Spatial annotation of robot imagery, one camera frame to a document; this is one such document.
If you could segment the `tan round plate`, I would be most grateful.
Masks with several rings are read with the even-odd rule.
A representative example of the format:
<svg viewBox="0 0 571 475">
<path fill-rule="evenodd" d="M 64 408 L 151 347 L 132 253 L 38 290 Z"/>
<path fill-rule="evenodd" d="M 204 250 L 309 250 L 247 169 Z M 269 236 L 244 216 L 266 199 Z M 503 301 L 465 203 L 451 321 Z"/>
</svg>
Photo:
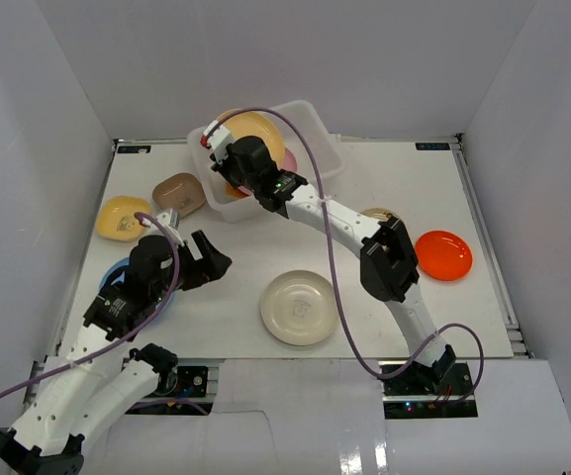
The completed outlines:
<svg viewBox="0 0 571 475">
<path fill-rule="evenodd" d="M 245 112 L 226 120 L 223 126 L 233 135 L 235 140 L 255 136 L 263 140 L 272 160 L 278 168 L 282 167 L 286 146 L 277 127 L 262 114 Z"/>
</svg>

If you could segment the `pink round plate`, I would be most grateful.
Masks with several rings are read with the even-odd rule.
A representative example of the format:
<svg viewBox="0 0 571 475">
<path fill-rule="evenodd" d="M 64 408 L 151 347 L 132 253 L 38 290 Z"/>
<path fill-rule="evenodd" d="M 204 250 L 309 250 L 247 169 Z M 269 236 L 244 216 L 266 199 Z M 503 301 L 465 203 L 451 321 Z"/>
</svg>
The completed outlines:
<svg viewBox="0 0 571 475">
<path fill-rule="evenodd" d="M 280 162 L 280 168 L 285 171 L 292 171 L 292 172 L 297 171 L 298 165 L 296 157 L 289 148 L 285 148 L 283 159 Z M 242 199 L 246 196 L 252 195 L 252 192 L 249 191 L 248 189 L 242 186 L 240 186 L 239 188 L 234 188 L 232 185 L 228 183 L 225 184 L 225 193 L 234 199 Z"/>
</svg>

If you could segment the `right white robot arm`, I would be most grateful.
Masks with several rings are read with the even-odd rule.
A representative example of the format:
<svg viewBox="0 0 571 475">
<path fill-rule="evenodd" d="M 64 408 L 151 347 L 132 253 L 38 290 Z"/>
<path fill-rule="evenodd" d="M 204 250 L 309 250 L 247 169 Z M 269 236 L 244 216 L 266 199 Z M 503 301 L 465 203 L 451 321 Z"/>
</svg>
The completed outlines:
<svg viewBox="0 0 571 475">
<path fill-rule="evenodd" d="M 363 289 L 388 308 L 409 352 L 408 373 L 423 392 L 435 395 L 451 381 L 455 354 L 435 328 L 419 286 L 418 258 L 405 224 L 378 221 L 326 197 L 319 183 L 280 169 L 264 141 L 202 137 L 213 171 L 231 186 L 249 190 L 261 207 L 323 233 L 359 260 Z"/>
</svg>

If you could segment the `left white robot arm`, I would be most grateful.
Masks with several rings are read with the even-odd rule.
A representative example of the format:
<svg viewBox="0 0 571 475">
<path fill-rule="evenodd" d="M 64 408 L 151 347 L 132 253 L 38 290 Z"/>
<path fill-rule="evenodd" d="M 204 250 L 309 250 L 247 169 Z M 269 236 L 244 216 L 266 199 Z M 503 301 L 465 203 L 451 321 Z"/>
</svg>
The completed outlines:
<svg viewBox="0 0 571 475">
<path fill-rule="evenodd" d="M 221 279 L 231 259 L 201 231 L 201 253 L 171 233 L 142 237 L 126 264 L 108 273 L 83 316 L 62 372 L 21 417 L 0 428 L 0 459 L 19 474 L 77 474 L 86 449 L 143 397 L 165 395 L 177 383 L 177 356 L 154 343 L 127 350 L 135 331 L 177 290 Z"/>
</svg>

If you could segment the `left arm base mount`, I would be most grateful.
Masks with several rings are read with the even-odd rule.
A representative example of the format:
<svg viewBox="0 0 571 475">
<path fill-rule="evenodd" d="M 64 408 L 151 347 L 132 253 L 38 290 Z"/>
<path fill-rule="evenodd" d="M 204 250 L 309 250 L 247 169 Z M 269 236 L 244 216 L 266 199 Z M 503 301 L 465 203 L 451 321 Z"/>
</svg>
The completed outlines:
<svg viewBox="0 0 571 475">
<path fill-rule="evenodd" d="M 213 406 L 207 366 L 178 366 L 164 386 L 127 411 L 128 415 L 207 416 Z"/>
</svg>

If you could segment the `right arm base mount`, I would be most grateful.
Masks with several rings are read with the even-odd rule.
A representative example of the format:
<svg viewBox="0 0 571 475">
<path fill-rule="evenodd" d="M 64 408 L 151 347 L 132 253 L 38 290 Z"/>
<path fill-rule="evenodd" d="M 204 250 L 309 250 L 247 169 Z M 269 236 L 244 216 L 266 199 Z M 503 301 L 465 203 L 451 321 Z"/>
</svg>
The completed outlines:
<svg viewBox="0 0 571 475">
<path fill-rule="evenodd" d="M 433 389 L 406 371 L 381 382 L 384 417 L 387 421 L 475 419 L 478 409 L 474 396 L 458 403 L 473 383 L 466 363 L 455 363 L 443 382 Z"/>
</svg>

